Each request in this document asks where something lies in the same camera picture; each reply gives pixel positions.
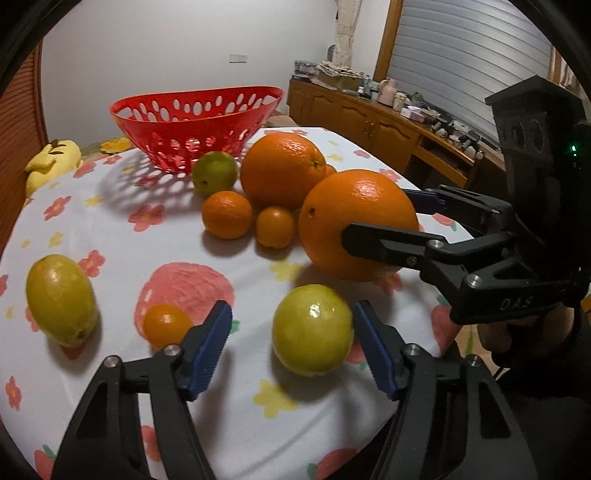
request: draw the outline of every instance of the stuffed animal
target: stuffed animal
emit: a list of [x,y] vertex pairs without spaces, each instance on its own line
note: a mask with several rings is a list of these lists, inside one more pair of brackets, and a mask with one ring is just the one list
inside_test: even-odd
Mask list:
[[25,171],[30,173],[25,185],[25,195],[29,198],[48,181],[81,167],[82,164],[78,145],[72,140],[54,140],[27,163]]

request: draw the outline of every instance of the wooden door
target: wooden door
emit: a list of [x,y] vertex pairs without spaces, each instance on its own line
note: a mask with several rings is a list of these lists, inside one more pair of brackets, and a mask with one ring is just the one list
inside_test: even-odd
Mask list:
[[0,97],[0,254],[25,202],[25,165],[47,145],[41,108],[41,44]]
[[419,136],[418,132],[396,119],[378,115],[370,124],[369,152],[398,173],[404,174]]
[[333,132],[338,128],[340,105],[333,92],[312,92],[306,116],[306,127],[324,127]]
[[297,82],[290,83],[289,106],[290,117],[298,125],[306,125],[306,116],[309,105],[309,94],[306,88],[298,85]]
[[369,148],[370,115],[371,110],[362,105],[343,102],[335,132],[367,150]]

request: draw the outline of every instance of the wall outlet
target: wall outlet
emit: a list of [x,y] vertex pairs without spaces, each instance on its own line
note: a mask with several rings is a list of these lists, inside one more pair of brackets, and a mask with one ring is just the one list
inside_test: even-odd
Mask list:
[[230,54],[230,63],[246,63],[248,55],[238,55],[236,53]]

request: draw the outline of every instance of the tablecloth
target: tablecloth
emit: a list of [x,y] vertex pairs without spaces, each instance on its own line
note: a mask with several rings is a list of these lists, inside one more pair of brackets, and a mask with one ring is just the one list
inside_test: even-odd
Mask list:
[[[365,168],[414,188],[335,133],[281,130],[313,141],[339,171]],[[260,130],[249,145],[273,132]],[[239,183],[235,188],[240,191]],[[202,201],[189,176],[155,170],[136,149],[55,179],[24,208],[0,262],[0,414],[42,478],[48,478],[70,416],[102,359],[151,355],[138,327],[152,304],[178,304],[195,324],[217,299],[233,307],[232,333],[212,383],[190,404],[204,451],[222,480],[323,479],[395,411],[375,387],[357,342],[347,362],[325,377],[300,378],[278,363],[271,349],[272,315],[294,286],[323,283],[350,304],[368,299],[407,342],[434,355],[458,333],[445,299],[417,272],[402,269],[375,284],[338,281],[319,273],[297,244],[269,252],[252,235],[234,241],[210,236],[200,217]],[[419,220],[425,231],[451,242],[470,238],[445,217]],[[77,261],[93,284],[101,323],[81,349],[48,340],[28,311],[27,272],[49,253]],[[165,478],[146,395],[140,410],[151,473]]]

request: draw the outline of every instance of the small orange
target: small orange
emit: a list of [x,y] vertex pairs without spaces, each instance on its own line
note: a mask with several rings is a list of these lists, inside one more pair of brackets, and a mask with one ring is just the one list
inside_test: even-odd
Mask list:
[[419,230],[413,204],[389,178],[346,170],[324,179],[302,205],[300,241],[314,265],[343,280],[371,281],[385,267],[353,257],[341,246],[341,232],[352,222]]
[[296,234],[296,219],[283,207],[267,207],[256,219],[256,241],[263,247],[281,249]]
[[324,178],[330,177],[333,173],[336,173],[336,168],[334,168],[332,165],[328,165],[328,163],[327,163],[326,164],[326,174],[324,174]]
[[296,210],[324,178],[326,160],[318,147],[297,134],[278,132],[256,142],[244,156],[244,193],[263,207]]
[[154,305],[144,316],[144,335],[156,350],[180,343],[192,326],[189,316],[175,305]]
[[212,235],[231,240],[248,232],[252,224],[250,202],[236,192],[217,192],[203,202],[203,224]]

